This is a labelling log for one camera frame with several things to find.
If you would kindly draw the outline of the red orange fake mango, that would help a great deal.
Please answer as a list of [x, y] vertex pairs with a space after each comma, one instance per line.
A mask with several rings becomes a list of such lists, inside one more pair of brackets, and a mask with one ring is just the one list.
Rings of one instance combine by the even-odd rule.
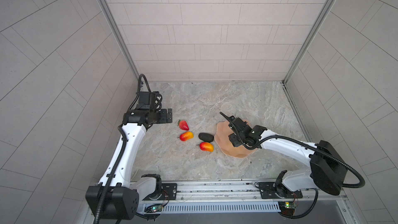
[[199, 145], [199, 147], [200, 147], [200, 149], [201, 149], [202, 151], [208, 151], [208, 152], [213, 152], [213, 151], [214, 151], [213, 145], [212, 145], [211, 143], [208, 143], [208, 142], [202, 142], [202, 143]]

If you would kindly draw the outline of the dark brown fake avocado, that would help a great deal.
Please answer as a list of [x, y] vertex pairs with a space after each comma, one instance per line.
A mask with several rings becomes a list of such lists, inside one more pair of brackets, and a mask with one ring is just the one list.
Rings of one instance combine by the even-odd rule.
[[199, 133], [198, 137], [203, 142], [212, 143], [214, 141], [214, 136], [209, 133]]

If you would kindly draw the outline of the red fake strawberry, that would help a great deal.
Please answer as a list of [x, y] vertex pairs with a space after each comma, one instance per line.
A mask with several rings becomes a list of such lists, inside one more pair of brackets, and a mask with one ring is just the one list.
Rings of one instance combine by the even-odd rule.
[[184, 131], [189, 131], [190, 130], [189, 126], [188, 126], [188, 124], [187, 124], [187, 122], [185, 120], [179, 120], [178, 121], [178, 126], [179, 126], [179, 128], [181, 130], [184, 130]]

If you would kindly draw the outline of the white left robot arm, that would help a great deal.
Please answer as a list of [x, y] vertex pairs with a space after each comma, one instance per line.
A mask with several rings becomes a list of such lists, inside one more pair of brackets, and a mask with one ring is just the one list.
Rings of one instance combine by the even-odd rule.
[[131, 183], [133, 164], [139, 146], [148, 129], [154, 124], [172, 123], [172, 109], [163, 109], [162, 95], [139, 92], [134, 109], [129, 109], [118, 126], [120, 140], [108, 169], [95, 186], [86, 192], [86, 201], [94, 215], [94, 223], [102, 219], [131, 220], [138, 215], [140, 201], [147, 197], [159, 198], [163, 194], [159, 174], [146, 174]]

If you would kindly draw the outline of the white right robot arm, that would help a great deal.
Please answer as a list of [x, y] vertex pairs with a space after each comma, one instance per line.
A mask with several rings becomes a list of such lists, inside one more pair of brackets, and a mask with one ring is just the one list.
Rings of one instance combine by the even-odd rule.
[[293, 158], [306, 166], [296, 171], [281, 171], [274, 182], [274, 190], [280, 198], [286, 198], [290, 192], [302, 189], [320, 189], [330, 195], [338, 196], [341, 192], [347, 169], [338, 162], [315, 152], [303, 145], [308, 145], [317, 151], [323, 151], [337, 159], [341, 157], [327, 142], [319, 144], [291, 141], [266, 127], [256, 125], [251, 128], [247, 122], [234, 116], [227, 117], [229, 128], [233, 134], [229, 140], [233, 146], [244, 146], [247, 150], [267, 149]]

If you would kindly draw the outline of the red yellow fake mango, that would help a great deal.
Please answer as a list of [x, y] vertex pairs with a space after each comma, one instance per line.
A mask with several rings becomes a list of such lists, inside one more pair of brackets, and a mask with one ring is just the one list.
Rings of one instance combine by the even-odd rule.
[[193, 134], [191, 131], [187, 131], [187, 132], [181, 134], [181, 135], [179, 136], [179, 139], [180, 139], [182, 142], [185, 142], [185, 141], [187, 141], [187, 140], [192, 139], [193, 137], [194, 137], [194, 134]]

